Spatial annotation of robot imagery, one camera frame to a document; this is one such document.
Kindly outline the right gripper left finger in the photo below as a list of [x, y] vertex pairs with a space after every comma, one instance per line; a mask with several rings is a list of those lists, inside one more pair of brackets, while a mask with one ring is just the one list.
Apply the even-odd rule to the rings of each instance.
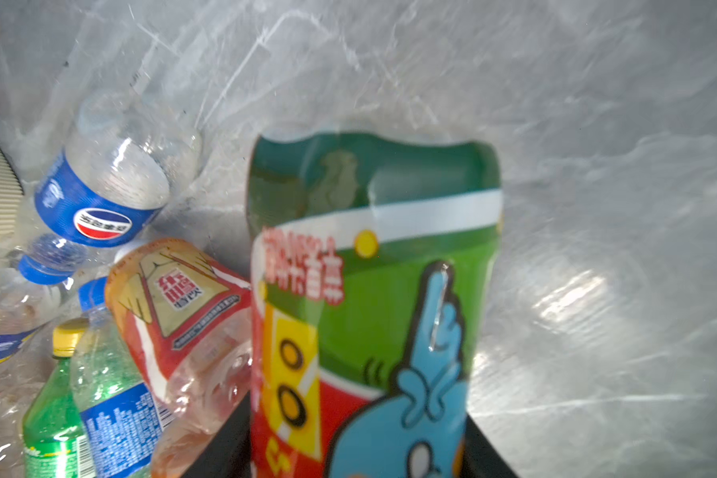
[[182, 478], [251, 478], [251, 399], [244, 396]]

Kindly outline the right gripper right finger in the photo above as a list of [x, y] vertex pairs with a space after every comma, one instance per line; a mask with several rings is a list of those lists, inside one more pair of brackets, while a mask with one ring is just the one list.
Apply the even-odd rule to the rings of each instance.
[[466, 419], [461, 477], [517, 478], [470, 415]]

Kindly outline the bottle red cartoon label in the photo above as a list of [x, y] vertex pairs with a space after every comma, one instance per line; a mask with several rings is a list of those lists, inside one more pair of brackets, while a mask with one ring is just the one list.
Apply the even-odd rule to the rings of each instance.
[[259, 137], [254, 476], [459, 475], [502, 211], [488, 143]]

